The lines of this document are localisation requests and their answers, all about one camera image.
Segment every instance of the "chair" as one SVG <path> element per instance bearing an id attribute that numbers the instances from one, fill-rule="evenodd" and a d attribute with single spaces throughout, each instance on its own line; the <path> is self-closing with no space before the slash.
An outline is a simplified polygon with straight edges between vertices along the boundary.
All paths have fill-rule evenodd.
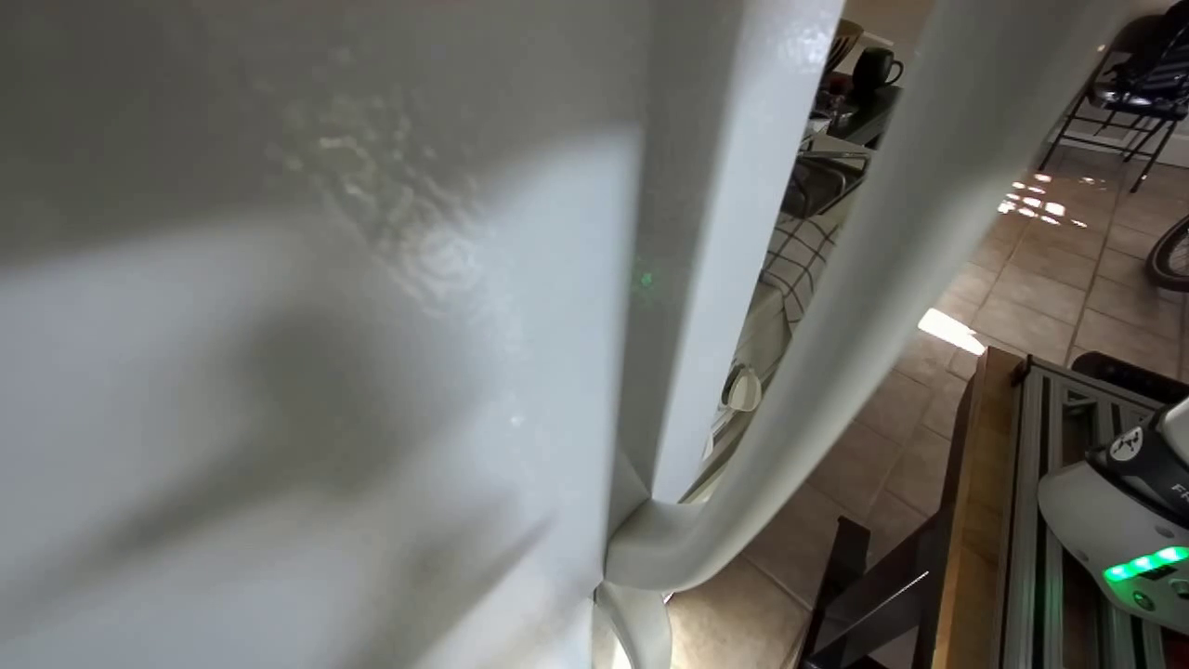
<path id="1" fill-rule="evenodd" d="M 1047 144 L 1046 165 L 1054 144 L 1094 144 L 1118 150 L 1124 165 L 1150 155 L 1144 172 L 1129 187 L 1140 191 L 1163 144 L 1176 138 L 1189 110 L 1189 3 L 1176 3 L 1167 16 L 1144 16 L 1129 24 L 1075 95 L 1068 117 L 1059 120 L 1054 141 Z M 1075 121 L 1098 121 L 1094 138 L 1069 134 Z M 1124 141 L 1101 141 L 1103 130 L 1125 130 Z"/>

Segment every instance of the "metal chair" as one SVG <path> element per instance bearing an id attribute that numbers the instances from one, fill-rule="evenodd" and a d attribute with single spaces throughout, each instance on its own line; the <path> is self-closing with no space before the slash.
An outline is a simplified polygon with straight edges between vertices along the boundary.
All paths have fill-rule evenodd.
<path id="1" fill-rule="evenodd" d="M 1144 172 L 1129 187 L 1139 193 L 1151 174 L 1151 165 L 1176 138 L 1189 110 L 1189 3 L 1176 3 L 1167 16 L 1144 16 L 1129 24 L 1085 82 L 1085 89 L 1069 102 L 1059 120 L 1054 141 L 1047 144 L 1046 165 L 1054 144 L 1094 144 L 1118 150 L 1124 165 L 1150 155 Z M 1098 121 L 1094 138 L 1069 134 L 1075 121 Z M 1103 141 L 1103 130 L 1125 130 L 1124 141 Z"/>

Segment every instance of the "tiled floor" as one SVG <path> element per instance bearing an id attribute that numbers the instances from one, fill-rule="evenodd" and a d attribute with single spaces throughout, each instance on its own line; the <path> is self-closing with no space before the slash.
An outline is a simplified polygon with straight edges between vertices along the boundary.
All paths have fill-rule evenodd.
<path id="1" fill-rule="evenodd" d="M 1116 155 L 1059 151 L 1053 174 L 1028 174 L 1002 201 L 942 312 L 981 343 L 1075 362 L 1101 348 L 1163 374 L 1189 374 L 1189 309 L 1144 280 L 1150 245 L 1189 217 L 1189 172 L 1157 169 L 1140 193 Z M 875 529 L 875 551 L 896 548 L 942 502 L 948 437 L 973 357 L 914 336 L 852 432 L 810 484 L 719 580 L 669 606 L 682 669 L 784 669 L 795 658 L 835 518 Z M 906 667 L 911 642 L 880 663 Z"/>

